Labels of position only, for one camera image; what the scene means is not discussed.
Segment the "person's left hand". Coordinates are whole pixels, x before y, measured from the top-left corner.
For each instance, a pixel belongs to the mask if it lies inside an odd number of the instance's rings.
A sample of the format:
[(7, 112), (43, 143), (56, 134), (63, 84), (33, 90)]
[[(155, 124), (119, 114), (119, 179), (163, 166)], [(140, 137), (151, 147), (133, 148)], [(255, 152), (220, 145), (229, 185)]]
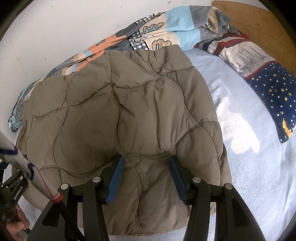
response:
[(26, 230), (30, 227), (30, 221), (27, 219), (25, 213), (20, 206), (16, 205), (16, 221), (6, 225), (7, 230), (16, 241), (24, 241), (25, 239), (19, 234), (20, 231)]

